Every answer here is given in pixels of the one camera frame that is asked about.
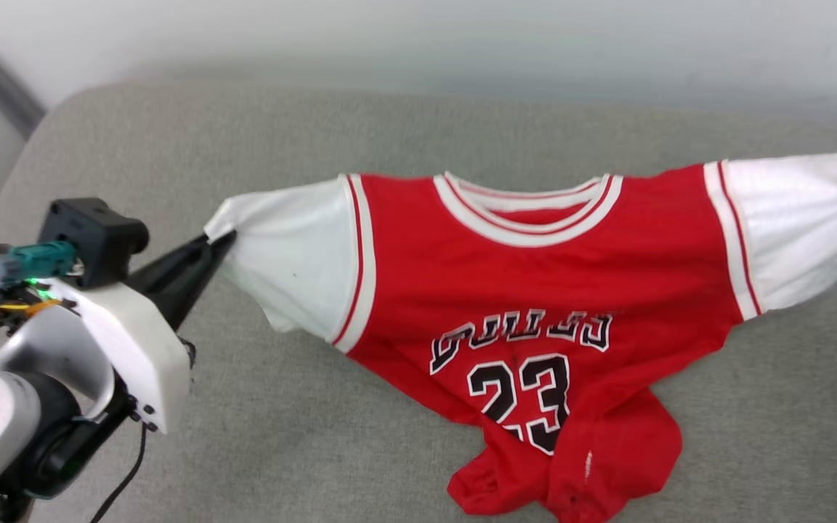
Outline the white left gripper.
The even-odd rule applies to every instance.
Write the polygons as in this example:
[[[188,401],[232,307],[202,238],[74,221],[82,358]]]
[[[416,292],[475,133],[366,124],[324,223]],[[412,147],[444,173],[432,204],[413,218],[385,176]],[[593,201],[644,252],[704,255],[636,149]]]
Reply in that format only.
[[[196,236],[130,274],[129,287],[77,289],[47,279],[52,295],[76,303],[73,310],[136,398],[137,414],[162,434],[179,426],[190,393],[190,358],[175,331],[236,238],[236,231]]]

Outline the red white basketball jersey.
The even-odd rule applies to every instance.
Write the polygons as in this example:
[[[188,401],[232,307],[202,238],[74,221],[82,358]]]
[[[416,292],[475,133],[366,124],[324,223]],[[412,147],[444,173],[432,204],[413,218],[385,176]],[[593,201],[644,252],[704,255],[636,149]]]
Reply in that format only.
[[[222,270],[273,330],[482,430],[448,485],[466,513],[608,523],[682,451],[651,385],[837,282],[837,153],[535,193],[342,174],[228,198],[205,233],[235,234]]]

